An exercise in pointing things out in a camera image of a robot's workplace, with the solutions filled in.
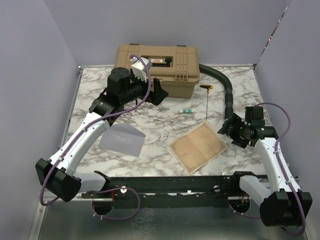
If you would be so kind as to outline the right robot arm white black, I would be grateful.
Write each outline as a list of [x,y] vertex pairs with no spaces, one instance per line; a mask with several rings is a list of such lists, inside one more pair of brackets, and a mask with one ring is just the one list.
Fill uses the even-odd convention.
[[248,194],[259,206],[260,219],[267,227],[305,228],[312,196],[293,177],[281,150],[283,136],[273,126],[266,125],[263,107],[247,106],[244,118],[227,112],[218,133],[230,137],[238,147],[253,147],[269,182],[269,187],[265,187],[253,173],[237,173],[237,178],[229,184],[230,191],[236,196]]

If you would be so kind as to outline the grey envelope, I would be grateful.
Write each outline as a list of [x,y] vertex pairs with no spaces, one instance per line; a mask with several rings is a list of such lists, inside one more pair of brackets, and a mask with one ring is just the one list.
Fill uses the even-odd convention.
[[139,157],[146,135],[128,123],[109,127],[102,135],[98,147],[133,157]]

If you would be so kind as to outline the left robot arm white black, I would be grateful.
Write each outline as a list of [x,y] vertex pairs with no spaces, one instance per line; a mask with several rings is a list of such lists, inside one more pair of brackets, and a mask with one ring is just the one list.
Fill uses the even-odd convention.
[[116,119],[129,109],[124,106],[140,99],[155,106],[159,105],[168,92],[162,89],[158,78],[146,76],[139,79],[132,69],[115,67],[107,77],[107,85],[89,108],[80,127],[68,141],[48,160],[40,158],[35,169],[39,182],[40,203],[44,201],[45,190],[65,202],[72,200],[78,193],[94,192],[106,197],[111,190],[108,177],[100,171],[76,174],[77,168],[93,143],[113,125]]

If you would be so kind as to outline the green white glue stick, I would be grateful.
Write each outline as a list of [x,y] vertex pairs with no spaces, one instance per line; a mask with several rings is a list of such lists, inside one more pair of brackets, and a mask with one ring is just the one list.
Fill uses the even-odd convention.
[[178,111],[179,114],[192,114],[193,112],[192,109],[182,109]]

